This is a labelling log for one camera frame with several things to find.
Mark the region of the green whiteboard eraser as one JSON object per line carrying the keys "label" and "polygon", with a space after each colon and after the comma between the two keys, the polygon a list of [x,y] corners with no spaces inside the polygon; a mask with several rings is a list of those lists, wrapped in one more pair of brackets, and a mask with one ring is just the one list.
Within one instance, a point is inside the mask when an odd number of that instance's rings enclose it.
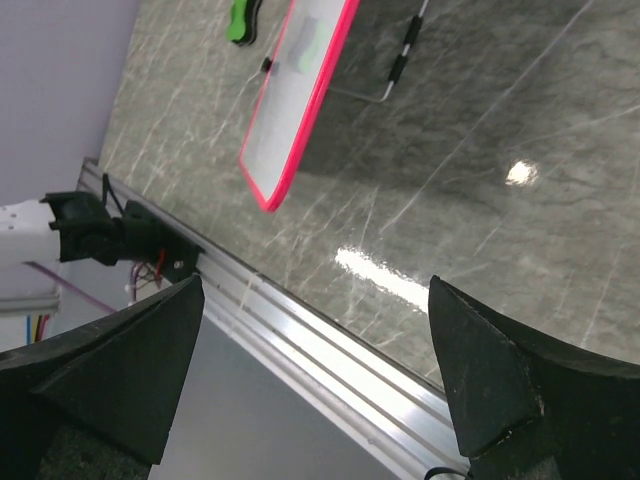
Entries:
{"label": "green whiteboard eraser", "polygon": [[244,47],[255,42],[258,34],[258,16],[262,0],[233,0],[226,38],[236,46]]}

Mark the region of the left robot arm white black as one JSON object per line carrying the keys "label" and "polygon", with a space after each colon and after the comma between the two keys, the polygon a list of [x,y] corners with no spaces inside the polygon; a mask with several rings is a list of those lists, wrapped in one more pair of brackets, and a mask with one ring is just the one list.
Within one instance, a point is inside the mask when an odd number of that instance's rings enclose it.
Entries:
{"label": "left robot arm white black", "polygon": [[50,193],[1,208],[1,265],[129,259],[121,220],[94,194]]}

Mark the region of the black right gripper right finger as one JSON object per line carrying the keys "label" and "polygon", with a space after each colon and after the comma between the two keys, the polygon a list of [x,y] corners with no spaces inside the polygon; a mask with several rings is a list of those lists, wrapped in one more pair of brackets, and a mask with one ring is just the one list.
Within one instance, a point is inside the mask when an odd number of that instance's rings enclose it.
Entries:
{"label": "black right gripper right finger", "polygon": [[474,478],[638,478],[638,365],[535,330],[437,276],[428,317]]}

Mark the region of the pink framed whiteboard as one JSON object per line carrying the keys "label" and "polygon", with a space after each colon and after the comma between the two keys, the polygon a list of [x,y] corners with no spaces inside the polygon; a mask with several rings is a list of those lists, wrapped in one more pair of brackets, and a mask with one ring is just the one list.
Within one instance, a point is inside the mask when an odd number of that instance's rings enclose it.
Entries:
{"label": "pink framed whiteboard", "polygon": [[358,6],[290,3],[239,156],[264,211],[276,211],[292,185]]}

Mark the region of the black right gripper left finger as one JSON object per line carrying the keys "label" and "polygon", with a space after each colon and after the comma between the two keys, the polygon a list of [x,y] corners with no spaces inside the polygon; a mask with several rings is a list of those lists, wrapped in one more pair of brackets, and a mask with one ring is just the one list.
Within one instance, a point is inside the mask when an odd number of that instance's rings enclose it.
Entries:
{"label": "black right gripper left finger", "polygon": [[2,352],[2,478],[148,478],[164,454],[203,307],[193,275]]}

